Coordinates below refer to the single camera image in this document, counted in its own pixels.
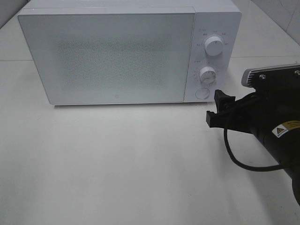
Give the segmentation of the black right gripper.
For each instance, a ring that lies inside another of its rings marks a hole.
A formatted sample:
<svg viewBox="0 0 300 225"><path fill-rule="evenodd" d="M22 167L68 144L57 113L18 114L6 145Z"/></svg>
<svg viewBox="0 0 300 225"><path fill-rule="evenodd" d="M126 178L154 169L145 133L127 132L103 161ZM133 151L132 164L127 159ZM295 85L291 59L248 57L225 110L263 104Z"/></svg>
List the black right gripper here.
<svg viewBox="0 0 300 225"><path fill-rule="evenodd" d="M206 111L206 122L210 128L225 128L225 135L234 130L257 138L300 137L300 101L295 97L253 93L235 102L234 96L215 90L214 100L220 111Z"/></svg>

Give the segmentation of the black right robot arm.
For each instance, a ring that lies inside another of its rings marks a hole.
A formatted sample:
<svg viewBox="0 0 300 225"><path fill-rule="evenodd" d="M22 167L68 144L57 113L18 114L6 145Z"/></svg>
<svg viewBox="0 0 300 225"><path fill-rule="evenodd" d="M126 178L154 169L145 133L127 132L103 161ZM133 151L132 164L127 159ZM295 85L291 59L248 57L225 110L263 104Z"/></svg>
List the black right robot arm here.
<svg viewBox="0 0 300 225"><path fill-rule="evenodd" d="M222 128L230 159L239 167L253 172L284 170L292 180L292 191L300 201L300 109L293 102L270 92L253 92L236 100L216 90L217 112L207 111L210 128ZM228 141L228 131L253 134L276 160L272 166L251 166L239 161Z"/></svg>

